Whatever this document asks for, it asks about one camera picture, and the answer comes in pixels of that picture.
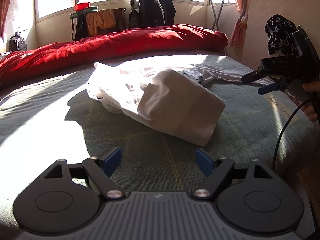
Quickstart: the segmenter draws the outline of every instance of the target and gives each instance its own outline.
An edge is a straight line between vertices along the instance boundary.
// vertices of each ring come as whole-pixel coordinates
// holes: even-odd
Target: wooden floor
[[[320,161],[314,161],[298,173],[308,199],[313,204],[320,226]]]

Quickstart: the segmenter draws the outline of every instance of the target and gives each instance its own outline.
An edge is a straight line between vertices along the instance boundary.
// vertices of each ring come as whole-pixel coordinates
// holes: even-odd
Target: red blanket
[[[59,42],[26,52],[13,52],[0,61],[0,88],[71,66],[149,51],[222,51],[224,33],[191,25],[128,29],[75,42]]]

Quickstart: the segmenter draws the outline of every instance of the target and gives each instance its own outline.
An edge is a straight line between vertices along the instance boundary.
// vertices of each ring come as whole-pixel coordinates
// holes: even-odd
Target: bed sheet
[[[207,51],[157,52],[101,61],[121,64],[201,64],[250,69],[229,57]],[[204,175],[194,162],[196,145],[153,130],[124,114],[112,115],[88,97],[86,83],[93,63],[55,77],[7,91],[0,101],[0,236],[6,240],[18,225],[12,214],[16,196],[57,159],[79,163],[112,147],[123,160],[111,179],[131,190],[187,190]],[[260,96],[257,86],[213,80],[209,90],[226,101],[209,143],[212,158],[227,156],[246,163],[259,158],[271,164],[277,137],[296,106],[281,92]],[[300,169],[317,157],[319,126],[300,111],[284,133],[277,169]]]

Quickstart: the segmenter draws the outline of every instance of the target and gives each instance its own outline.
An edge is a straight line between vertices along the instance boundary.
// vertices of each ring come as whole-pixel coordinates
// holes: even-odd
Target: yellow cloth
[[[116,19],[113,14],[113,9],[100,10],[98,12],[87,13],[87,30],[89,36],[98,34],[98,27],[107,29],[115,27]]]

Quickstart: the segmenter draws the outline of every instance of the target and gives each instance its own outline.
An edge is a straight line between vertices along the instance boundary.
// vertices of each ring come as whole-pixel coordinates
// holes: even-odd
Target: black backpack
[[[27,43],[24,38],[20,36],[21,32],[16,32],[9,40],[10,51],[27,51]]]

